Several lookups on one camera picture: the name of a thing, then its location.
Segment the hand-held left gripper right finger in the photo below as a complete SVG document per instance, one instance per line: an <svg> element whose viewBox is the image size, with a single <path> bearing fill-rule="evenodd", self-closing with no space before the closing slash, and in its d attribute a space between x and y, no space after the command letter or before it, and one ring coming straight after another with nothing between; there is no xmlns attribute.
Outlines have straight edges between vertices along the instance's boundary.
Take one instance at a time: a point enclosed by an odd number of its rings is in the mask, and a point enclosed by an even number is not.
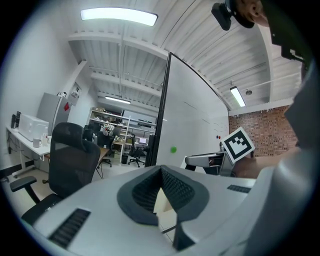
<svg viewBox="0 0 320 256"><path fill-rule="evenodd" d="M161 166L161 187L176 212L173 243L161 252L242 252L247 234L241 221L255 179L215 176Z"/></svg>

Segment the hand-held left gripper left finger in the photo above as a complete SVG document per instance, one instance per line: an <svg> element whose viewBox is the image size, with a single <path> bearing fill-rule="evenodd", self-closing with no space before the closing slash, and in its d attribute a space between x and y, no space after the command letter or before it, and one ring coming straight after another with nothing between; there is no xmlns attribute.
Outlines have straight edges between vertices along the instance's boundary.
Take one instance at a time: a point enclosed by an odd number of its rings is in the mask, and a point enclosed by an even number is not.
<svg viewBox="0 0 320 256"><path fill-rule="evenodd" d="M92 182L43 214L32 227L32 237L54 256L172 256L173 245L159 227L142 225L123 213L117 193L126 182L149 171L138 168ZM76 209L90 214L67 248L49 238Z"/></svg>

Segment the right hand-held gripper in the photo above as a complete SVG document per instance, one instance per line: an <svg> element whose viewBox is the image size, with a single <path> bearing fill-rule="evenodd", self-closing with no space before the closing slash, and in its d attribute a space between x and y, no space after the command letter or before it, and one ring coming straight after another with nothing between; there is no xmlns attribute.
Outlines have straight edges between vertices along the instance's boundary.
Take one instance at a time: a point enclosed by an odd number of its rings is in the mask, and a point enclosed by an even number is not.
<svg viewBox="0 0 320 256"><path fill-rule="evenodd" d="M255 146L246 131L239 127L221 140L225 153L208 153L187 156L185 169L195 171L196 167L203 168L209 175L231 177L236 163L255 151Z"/></svg>

